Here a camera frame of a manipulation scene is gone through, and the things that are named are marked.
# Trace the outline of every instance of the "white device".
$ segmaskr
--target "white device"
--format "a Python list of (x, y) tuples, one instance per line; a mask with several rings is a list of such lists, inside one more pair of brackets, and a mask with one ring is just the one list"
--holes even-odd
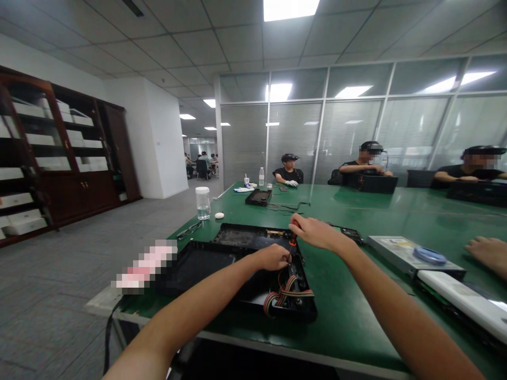
[(447, 273), (421, 270), (417, 277), (479, 326), (507, 344), (507, 311)]

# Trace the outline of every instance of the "bottle cap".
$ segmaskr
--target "bottle cap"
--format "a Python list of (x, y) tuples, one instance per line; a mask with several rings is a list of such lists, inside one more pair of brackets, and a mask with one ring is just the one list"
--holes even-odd
[(195, 193), (196, 194), (207, 194), (210, 192), (210, 188), (209, 187), (196, 187), (195, 188)]

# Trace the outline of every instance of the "glove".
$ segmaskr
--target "glove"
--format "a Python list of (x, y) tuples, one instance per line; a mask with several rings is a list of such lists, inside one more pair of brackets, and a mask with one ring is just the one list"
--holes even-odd
[(285, 181), (285, 184), (286, 184), (287, 186), (292, 186), (292, 187), (297, 187), (297, 186), (299, 186), (299, 183), (298, 183), (298, 182), (296, 182), (296, 181)]

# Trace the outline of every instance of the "cabinet door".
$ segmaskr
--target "cabinet door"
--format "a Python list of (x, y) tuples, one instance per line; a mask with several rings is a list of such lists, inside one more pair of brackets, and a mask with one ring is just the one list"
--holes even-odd
[(128, 140), (127, 125), (125, 124), (125, 116), (123, 111), (104, 104), (107, 119), (109, 121), (109, 129), (111, 130), (112, 139), (115, 143), (114, 149), (118, 156), (121, 174), (125, 182), (125, 189), (129, 200), (139, 198), (141, 192), (137, 183), (134, 161), (132, 160), (132, 151)]
[(81, 178), (85, 184), (90, 211), (113, 206), (119, 202), (110, 171), (83, 173)]
[(44, 190), (54, 222), (79, 216), (88, 211), (85, 186), (73, 175), (44, 176)]

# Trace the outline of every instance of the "chair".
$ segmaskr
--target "chair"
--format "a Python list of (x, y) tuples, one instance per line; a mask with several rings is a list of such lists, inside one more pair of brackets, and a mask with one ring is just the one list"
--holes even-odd
[(435, 170), (407, 170), (407, 187), (430, 187), (435, 176)]

